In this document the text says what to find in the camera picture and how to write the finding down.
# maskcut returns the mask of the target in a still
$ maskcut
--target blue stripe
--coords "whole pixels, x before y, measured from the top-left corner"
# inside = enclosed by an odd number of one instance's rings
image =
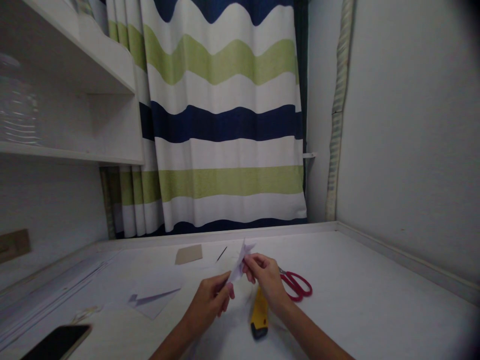
[[[156,10],[162,20],[169,23],[175,11],[178,0],[154,0]],[[205,20],[213,24],[222,15],[224,10],[234,3],[243,6],[250,14],[254,26],[262,23],[268,14],[278,5],[292,6],[294,0],[191,0],[201,11]]]
[[[170,143],[183,143],[189,139],[223,142],[235,139],[265,141],[295,136],[301,139],[302,113],[295,105],[284,105],[257,114],[237,107],[213,114],[189,105],[179,114],[169,114],[160,104],[151,102],[155,137]]]
[[[141,136],[144,139],[155,141],[152,110],[144,103],[140,104]]]
[[[178,222],[170,232],[165,232],[165,225],[162,225],[157,231],[146,234],[143,237],[162,236],[162,235],[180,235],[180,234],[195,234],[195,233],[209,233],[214,231],[229,231],[229,230],[243,230],[255,228],[269,228],[275,226],[286,225],[301,225],[307,224],[307,218],[296,218],[293,220],[279,220],[275,218],[263,218],[252,222],[237,222],[230,220],[217,220],[209,222],[203,226],[195,227],[189,222]],[[117,234],[117,239],[122,239],[123,233]]]

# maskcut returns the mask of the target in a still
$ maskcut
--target shelf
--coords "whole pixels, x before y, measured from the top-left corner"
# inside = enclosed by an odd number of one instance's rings
[[[1,142],[22,137],[0,118],[0,154],[144,163],[134,59],[91,16],[64,0],[0,0],[0,39],[35,98],[31,121],[42,145]]]
[[[135,94],[129,51],[63,0],[0,1],[0,52],[88,94]]]
[[[87,162],[98,162],[111,165],[142,165],[141,160],[129,160],[112,156],[91,154],[86,152],[61,150],[43,146],[31,146],[25,144],[16,144],[13,142],[0,141],[0,153],[16,154],[26,156],[39,156],[55,159],[70,159]]]

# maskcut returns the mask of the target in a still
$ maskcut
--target plastic bottle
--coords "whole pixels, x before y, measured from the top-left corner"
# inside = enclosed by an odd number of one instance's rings
[[[20,63],[0,53],[0,140],[41,145],[37,96],[22,76]]]

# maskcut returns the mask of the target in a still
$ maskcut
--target phone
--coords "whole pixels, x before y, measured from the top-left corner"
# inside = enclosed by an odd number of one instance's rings
[[[91,325],[59,326],[21,360],[64,360],[74,352],[91,331]]]

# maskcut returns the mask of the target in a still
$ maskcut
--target scissors handle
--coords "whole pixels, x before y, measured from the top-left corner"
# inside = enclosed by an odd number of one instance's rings
[[[302,294],[299,293],[299,290],[298,290],[298,287],[289,280],[289,278],[284,275],[284,274],[281,274],[280,275],[280,278],[286,282],[286,284],[298,295],[298,296],[292,296],[290,295],[288,292],[286,293],[290,299],[294,302],[294,303],[298,303],[298,302],[301,302],[302,299],[304,298]]]
[[[308,290],[305,291],[300,286],[300,284],[294,279],[294,277],[303,281],[305,283],[305,285],[308,287]],[[291,296],[290,294],[288,294],[290,299],[295,303],[298,303],[298,302],[302,301],[302,299],[304,297],[309,297],[313,293],[313,289],[312,289],[312,286],[310,285],[310,283],[307,280],[305,280],[303,277],[301,277],[300,275],[298,275],[294,272],[285,271],[284,274],[280,275],[280,278],[284,282],[286,282],[286,284],[298,295],[298,296]]]

